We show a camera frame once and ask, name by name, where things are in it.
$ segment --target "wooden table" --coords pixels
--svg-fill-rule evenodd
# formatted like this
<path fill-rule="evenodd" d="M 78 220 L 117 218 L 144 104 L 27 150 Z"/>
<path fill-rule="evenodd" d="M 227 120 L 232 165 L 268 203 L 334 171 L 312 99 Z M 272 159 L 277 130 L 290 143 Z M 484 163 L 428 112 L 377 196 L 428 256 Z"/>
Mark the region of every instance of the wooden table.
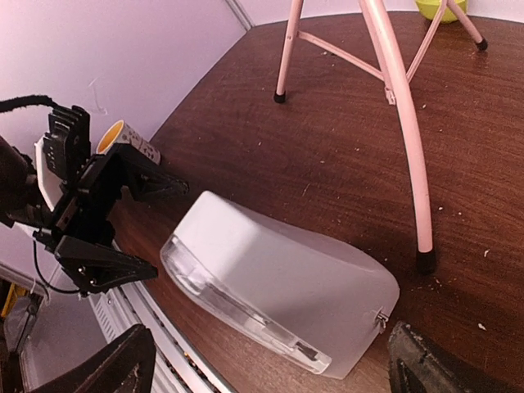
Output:
<path fill-rule="evenodd" d="M 408 63 L 427 24 L 414 13 L 391 19 Z M 374 61 L 361 16 L 303 23 Z M 284 24 L 250 31 L 153 138 L 162 165 L 192 191 L 151 205 L 125 198 L 112 217 L 117 241 L 159 267 L 159 278 L 147 282 L 152 296 L 239 392 L 389 391 L 389 331 L 336 381 L 298 368 L 195 306 L 162 269 L 159 249 L 206 189 L 366 251 L 400 284 L 390 329 L 408 321 L 515 391 L 524 388 L 524 29 L 476 23 L 490 40 L 488 53 L 477 53 L 461 26 L 442 26 L 412 82 L 439 253 L 434 277 L 415 273 L 407 163 L 380 82 L 298 43 L 288 102 L 274 104 Z"/>

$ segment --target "white wall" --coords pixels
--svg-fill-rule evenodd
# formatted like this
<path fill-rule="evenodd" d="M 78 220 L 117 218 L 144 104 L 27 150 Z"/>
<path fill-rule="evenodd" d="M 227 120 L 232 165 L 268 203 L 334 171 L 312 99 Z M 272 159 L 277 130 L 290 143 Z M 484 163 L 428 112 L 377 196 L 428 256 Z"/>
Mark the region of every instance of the white wall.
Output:
<path fill-rule="evenodd" d="M 150 138 L 245 33 L 224 0 L 2 0 L 1 9 L 0 100 L 41 93 L 83 106 L 93 144 L 122 118 Z M 0 115 L 0 134 L 32 150 L 47 113 Z"/>
<path fill-rule="evenodd" d="M 522 0 L 468 0 L 469 13 L 488 18 L 524 21 Z M 238 0 L 255 25 L 286 20 L 291 0 Z M 391 11 L 416 11 L 414 0 L 384 0 Z M 303 17 L 360 12 L 358 0 L 305 0 Z"/>
<path fill-rule="evenodd" d="M 38 245 L 38 262 L 42 275 L 50 279 L 57 262 L 51 253 L 43 249 L 41 244 Z M 17 226 L 9 229 L 0 224 L 0 264 L 27 278 L 39 280 L 34 269 L 33 241 Z"/>

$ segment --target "pink metal frame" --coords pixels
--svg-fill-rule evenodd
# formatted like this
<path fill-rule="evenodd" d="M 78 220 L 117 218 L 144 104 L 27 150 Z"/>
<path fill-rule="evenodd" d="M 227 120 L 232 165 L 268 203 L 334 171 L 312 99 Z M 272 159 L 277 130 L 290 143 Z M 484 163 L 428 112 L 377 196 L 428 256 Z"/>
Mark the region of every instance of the pink metal frame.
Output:
<path fill-rule="evenodd" d="M 434 21 L 431 23 L 426 37 L 422 41 L 418 52 L 407 73 L 400 55 L 400 49 L 395 38 L 391 21 L 387 15 L 382 0 L 359 0 L 364 14 L 375 53 L 377 54 L 380 70 L 360 60 L 358 57 L 318 38 L 312 34 L 299 31 L 300 15 L 304 0 L 292 0 L 291 14 L 287 22 L 286 38 L 282 53 L 282 62 L 278 74 L 277 91 L 275 97 L 285 97 L 286 81 L 289 74 L 291 53 L 297 38 L 304 39 L 334 53 L 342 59 L 368 72 L 385 84 L 386 98 L 391 105 L 396 105 L 399 112 L 400 126 L 404 135 L 404 144 L 409 163 L 409 174 L 413 190 L 413 203 L 417 224 L 418 251 L 426 254 L 433 252 L 433 237 L 431 233 L 431 209 L 429 191 L 427 187 L 426 164 L 422 149 L 422 140 L 418 129 L 417 115 L 409 82 L 420 66 L 426 51 L 435 36 L 436 29 L 442 20 L 445 9 L 448 7 L 463 24 L 466 31 L 472 36 L 477 45 L 482 45 L 484 39 L 464 14 L 454 0 L 441 0 L 440 7 Z"/>

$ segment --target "translucent lid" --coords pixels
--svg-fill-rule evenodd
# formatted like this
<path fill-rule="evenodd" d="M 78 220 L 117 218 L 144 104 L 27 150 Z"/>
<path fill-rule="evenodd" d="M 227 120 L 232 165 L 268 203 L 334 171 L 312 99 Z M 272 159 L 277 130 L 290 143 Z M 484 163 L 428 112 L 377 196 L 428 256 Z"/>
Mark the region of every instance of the translucent lid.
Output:
<path fill-rule="evenodd" d="M 311 371 L 323 373 L 332 359 L 237 299 L 172 235 L 160 251 L 171 279 L 191 300 L 239 332 Z"/>

